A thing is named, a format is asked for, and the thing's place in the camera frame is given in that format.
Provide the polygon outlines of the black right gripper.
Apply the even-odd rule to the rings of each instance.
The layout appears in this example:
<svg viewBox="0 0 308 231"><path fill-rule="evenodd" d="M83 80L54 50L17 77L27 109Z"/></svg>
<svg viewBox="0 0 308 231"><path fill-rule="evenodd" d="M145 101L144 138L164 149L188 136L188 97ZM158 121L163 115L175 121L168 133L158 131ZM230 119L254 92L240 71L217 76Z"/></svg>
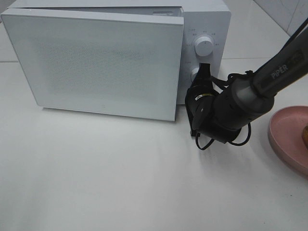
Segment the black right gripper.
<svg viewBox="0 0 308 231"><path fill-rule="evenodd" d="M198 77L195 77L185 97L185 107L191 127L191 136L198 143L203 134L212 141L227 143L234 141L240 129L227 129L215 118L213 103L218 92L214 90L211 79L210 64L200 63Z"/></svg>

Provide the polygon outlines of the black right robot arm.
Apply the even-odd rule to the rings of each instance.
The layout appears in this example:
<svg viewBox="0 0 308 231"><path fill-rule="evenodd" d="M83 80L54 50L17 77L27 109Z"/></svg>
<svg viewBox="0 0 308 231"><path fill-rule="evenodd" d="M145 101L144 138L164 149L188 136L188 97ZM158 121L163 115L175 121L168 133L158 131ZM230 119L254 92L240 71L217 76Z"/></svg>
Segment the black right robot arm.
<svg viewBox="0 0 308 231"><path fill-rule="evenodd" d="M226 81L213 77L201 63L187 90L185 107L191 136L232 143L242 127L269 112L275 95L308 72L308 30L299 29L284 47L257 71L231 73Z"/></svg>

